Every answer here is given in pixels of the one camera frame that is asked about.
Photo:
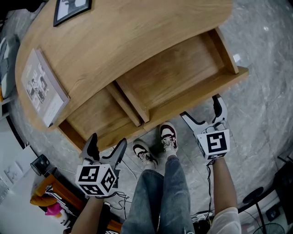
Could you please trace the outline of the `grey white beanbag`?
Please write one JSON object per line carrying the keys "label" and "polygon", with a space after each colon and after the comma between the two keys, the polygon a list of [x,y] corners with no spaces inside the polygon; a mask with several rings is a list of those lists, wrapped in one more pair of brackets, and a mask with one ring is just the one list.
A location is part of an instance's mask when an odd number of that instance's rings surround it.
{"label": "grey white beanbag", "polygon": [[16,34],[3,38],[0,43],[0,90],[3,99],[6,99],[14,90],[15,66],[20,40]]}

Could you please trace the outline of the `wooden coffee table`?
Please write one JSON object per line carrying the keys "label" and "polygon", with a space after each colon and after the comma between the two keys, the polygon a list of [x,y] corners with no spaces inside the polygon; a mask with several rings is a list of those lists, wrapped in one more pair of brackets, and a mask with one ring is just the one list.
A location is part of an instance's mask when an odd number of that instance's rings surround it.
{"label": "wooden coffee table", "polygon": [[228,19],[233,0],[93,0],[92,8],[53,26],[49,0],[24,36],[16,59],[16,87],[30,123],[48,131],[21,77],[32,49],[40,49],[70,97],[53,128],[100,90],[160,52],[208,32]]}

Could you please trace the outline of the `person's white shirt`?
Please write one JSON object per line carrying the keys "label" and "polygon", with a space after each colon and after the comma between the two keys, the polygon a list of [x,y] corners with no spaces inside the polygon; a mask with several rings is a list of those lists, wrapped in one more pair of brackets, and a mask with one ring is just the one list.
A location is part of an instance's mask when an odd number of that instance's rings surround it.
{"label": "person's white shirt", "polygon": [[207,234],[241,234],[238,209],[229,207],[219,212]]}

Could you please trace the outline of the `person's shoe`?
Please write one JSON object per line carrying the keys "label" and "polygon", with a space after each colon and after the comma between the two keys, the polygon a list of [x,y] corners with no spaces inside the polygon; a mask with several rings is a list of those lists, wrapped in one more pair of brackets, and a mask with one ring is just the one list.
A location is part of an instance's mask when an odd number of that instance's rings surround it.
{"label": "person's shoe", "polygon": [[166,158],[172,155],[176,156],[178,143],[174,125],[170,122],[164,122],[159,126],[159,131]]}
{"label": "person's shoe", "polygon": [[136,139],[133,142],[132,148],[135,155],[140,159],[145,170],[156,169],[158,162],[150,152],[149,147],[142,140]]}

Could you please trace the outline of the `black floor fan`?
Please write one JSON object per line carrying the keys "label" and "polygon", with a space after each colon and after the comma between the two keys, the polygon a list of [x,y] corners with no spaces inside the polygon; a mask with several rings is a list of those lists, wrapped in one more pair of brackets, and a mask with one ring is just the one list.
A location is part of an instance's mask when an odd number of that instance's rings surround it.
{"label": "black floor fan", "polygon": [[243,199],[239,209],[243,234],[285,234],[286,218],[275,190],[259,187]]}

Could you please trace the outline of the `pink star cushion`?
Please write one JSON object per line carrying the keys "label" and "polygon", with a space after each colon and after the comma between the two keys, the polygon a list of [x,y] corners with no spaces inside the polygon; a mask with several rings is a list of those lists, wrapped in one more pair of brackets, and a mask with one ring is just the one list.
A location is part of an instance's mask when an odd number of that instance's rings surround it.
{"label": "pink star cushion", "polygon": [[62,207],[60,206],[60,204],[55,203],[55,204],[47,207],[45,215],[46,216],[55,216],[58,218],[58,217],[62,216],[61,211],[62,211]]}

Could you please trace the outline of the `person's right shoe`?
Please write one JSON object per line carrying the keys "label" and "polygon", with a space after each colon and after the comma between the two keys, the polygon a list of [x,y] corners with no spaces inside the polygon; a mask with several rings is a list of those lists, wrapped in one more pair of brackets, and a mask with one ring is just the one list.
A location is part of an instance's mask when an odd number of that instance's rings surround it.
{"label": "person's right shoe", "polygon": [[172,155],[176,156],[178,143],[174,125],[170,122],[164,122],[159,126],[159,131],[166,158]]}

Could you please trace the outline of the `person's left forearm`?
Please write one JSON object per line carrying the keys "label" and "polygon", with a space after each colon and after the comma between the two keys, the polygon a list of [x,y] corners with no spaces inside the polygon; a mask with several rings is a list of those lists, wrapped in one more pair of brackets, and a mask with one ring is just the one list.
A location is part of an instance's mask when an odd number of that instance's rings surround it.
{"label": "person's left forearm", "polygon": [[71,234],[97,234],[104,199],[90,197],[73,225]]}

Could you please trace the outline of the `grey photo book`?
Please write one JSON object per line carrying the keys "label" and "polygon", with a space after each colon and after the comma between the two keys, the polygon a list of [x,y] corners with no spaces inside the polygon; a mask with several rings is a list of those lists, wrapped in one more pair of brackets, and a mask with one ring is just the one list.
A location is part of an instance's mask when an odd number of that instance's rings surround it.
{"label": "grey photo book", "polygon": [[60,85],[40,49],[32,49],[21,81],[44,125],[51,127],[68,104],[70,97]]}

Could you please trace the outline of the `white water dispenser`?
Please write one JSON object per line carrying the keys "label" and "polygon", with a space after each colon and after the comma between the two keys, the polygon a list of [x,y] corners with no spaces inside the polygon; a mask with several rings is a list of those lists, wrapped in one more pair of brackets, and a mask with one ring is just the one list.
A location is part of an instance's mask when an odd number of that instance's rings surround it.
{"label": "white water dispenser", "polygon": [[30,145],[20,145],[8,121],[0,120],[0,204],[36,158]]}

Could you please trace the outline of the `person's left shoe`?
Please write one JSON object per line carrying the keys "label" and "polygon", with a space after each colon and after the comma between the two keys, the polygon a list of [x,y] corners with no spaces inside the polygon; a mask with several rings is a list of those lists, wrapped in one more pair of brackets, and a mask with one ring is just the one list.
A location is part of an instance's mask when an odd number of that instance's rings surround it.
{"label": "person's left shoe", "polygon": [[132,148],[135,155],[140,159],[145,170],[156,169],[158,162],[150,152],[149,147],[142,140],[136,139],[133,142]]}

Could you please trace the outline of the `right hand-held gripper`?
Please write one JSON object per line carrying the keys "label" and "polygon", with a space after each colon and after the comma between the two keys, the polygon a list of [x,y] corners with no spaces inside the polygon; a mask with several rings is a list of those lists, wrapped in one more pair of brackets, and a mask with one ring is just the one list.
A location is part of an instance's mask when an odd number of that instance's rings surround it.
{"label": "right hand-held gripper", "polygon": [[222,97],[216,94],[212,97],[215,118],[213,126],[206,121],[198,122],[187,112],[180,116],[193,131],[200,151],[206,160],[223,158],[230,151],[230,133],[224,122],[228,118],[228,110]]}

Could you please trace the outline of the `black picture frame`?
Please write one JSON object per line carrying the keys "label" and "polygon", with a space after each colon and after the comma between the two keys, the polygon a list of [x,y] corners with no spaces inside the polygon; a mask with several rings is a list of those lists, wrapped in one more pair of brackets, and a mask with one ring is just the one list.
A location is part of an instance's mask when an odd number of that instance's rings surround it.
{"label": "black picture frame", "polygon": [[57,0],[53,26],[56,27],[62,22],[90,10],[91,6],[92,0]]}

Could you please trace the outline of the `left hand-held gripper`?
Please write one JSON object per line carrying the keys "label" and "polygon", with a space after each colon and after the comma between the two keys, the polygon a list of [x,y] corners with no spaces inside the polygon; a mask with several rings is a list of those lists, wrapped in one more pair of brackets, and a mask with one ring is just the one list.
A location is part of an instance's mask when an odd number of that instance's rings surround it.
{"label": "left hand-held gripper", "polygon": [[109,197],[113,189],[118,188],[117,166],[125,154],[127,140],[123,138],[109,156],[102,156],[102,163],[97,143],[98,136],[93,133],[80,153],[83,163],[77,167],[75,184],[87,196]]}

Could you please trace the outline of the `orange square cushion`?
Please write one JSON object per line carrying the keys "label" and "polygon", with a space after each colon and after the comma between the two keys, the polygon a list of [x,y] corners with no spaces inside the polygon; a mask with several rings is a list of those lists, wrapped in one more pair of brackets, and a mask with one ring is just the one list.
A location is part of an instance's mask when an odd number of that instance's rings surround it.
{"label": "orange square cushion", "polygon": [[54,205],[56,202],[57,199],[52,196],[40,197],[37,194],[34,194],[30,199],[32,205],[39,207],[48,207]]}

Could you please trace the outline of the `person's right forearm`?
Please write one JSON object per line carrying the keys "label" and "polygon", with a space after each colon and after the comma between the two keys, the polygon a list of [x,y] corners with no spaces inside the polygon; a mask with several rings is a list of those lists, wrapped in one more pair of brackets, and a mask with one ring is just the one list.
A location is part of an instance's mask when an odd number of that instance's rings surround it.
{"label": "person's right forearm", "polygon": [[237,194],[224,158],[215,160],[213,166],[215,214],[237,207]]}

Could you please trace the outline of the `orange wooden sofa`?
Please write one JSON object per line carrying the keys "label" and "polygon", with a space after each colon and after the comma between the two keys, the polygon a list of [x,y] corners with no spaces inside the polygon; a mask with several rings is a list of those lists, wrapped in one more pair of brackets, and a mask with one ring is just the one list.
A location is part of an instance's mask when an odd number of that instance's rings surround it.
{"label": "orange wooden sofa", "polygon": [[[45,194],[46,186],[52,185],[53,191],[60,195],[63,199],[69,202],[72,206],[75,207],[76,210],[76,222],[77,218],[83,211],[84,207],[87,204],[87,201],[84,196],[81,195],[80,191],[73,187],[70,183],[65,182],[61,183],[54,175],[50,174],[47,176],[36,188],[32,194],[37,194],[40,197],[46,197],[49,195]],[[46,212],[47,207],[40,207],[43,211]],[[64,229],[64,234],[71,234],[72,228]],[[105,202],[103,203],[103,208],[99,218],[99,225],[97,234],[120,234],[121,233],[122,224],[117,222],[113,214],[110,211],[110,204]]]}

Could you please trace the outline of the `wooden drawer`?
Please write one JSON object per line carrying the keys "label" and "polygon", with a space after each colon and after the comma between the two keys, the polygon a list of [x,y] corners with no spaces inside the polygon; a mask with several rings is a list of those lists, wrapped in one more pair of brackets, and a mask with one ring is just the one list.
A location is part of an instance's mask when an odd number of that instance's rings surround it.
{"label": "wooden drawer", "polygon": [[98,136],[98,149],[103,151],[145,131],[142,119],[115,81],[77,108],[58,128],[78,151],[93,133]]}
{"label": "wooden drawer", "polygon": [[160,52],[116,81],[150,131],[248,74],[214,28]]}

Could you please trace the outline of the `black white striped blanket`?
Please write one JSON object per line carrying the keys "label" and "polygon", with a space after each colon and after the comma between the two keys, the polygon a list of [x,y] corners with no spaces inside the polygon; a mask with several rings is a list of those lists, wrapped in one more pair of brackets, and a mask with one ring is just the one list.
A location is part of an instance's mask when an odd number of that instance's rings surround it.
{"label": "black white striped blanket", "polygon": [[75,217],[76,217],[75,207],[72,206],[65,199],[63,199],[56,192],[54,192],[52,185],[46,186],[45,194],[56,198],[57,203],[59,203],[60,206],[62,207],[62,211],[61,211],[62,216],[58,218],[55,216],[52,216],[52,217],[54,217],[58,222],[60,222],[61,225],[65,226],[66,228],[72,228],[73,223],[75,221]]}

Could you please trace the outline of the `person's blue jeans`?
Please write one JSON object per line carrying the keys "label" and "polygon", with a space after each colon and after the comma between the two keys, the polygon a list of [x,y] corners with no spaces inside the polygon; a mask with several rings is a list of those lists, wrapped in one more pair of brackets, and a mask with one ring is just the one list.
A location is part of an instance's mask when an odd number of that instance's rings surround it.
{"label": "person's blue jeans", "polygon": [[142,172],[121,234],[195,234],[190,193],[176,156],[168,157],[164,175]]}

